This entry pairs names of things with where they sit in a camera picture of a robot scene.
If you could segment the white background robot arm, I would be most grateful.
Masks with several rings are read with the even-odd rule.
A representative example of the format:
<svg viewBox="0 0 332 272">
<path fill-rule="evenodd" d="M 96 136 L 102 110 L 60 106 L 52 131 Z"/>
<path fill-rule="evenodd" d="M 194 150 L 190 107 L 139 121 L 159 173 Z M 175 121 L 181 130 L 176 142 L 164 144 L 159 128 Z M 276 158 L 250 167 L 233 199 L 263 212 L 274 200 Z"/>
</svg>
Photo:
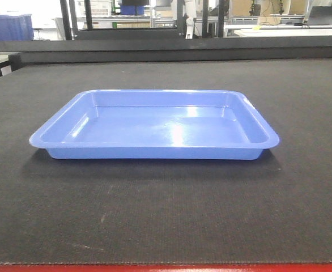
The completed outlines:
<svg viewBox="0 0 332 272">
<path fill-rule="evenodd" d="M 184 1 L 186 16 L 185 24 L 186 24 L 186 39 L 192 39 L 194 35 L 194 25 L 197 19 L 197 4 L 195 0 L 185 0 Z"/>
</svg>

